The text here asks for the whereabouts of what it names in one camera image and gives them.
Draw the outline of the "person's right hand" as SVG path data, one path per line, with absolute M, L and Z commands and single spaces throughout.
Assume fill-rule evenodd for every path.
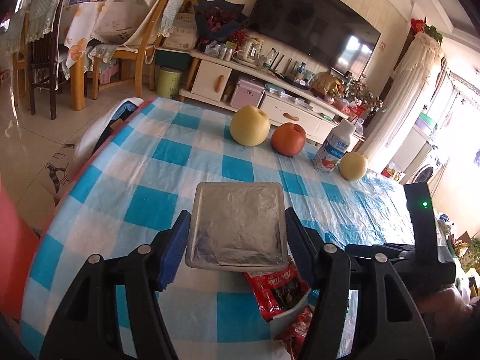
M 479 297 L 465 300 L 460 292 L 450 287 L 415 300 L 419 312 L 427 317 L 435 336 L 446 336 L 461 328 L 472 316 Z

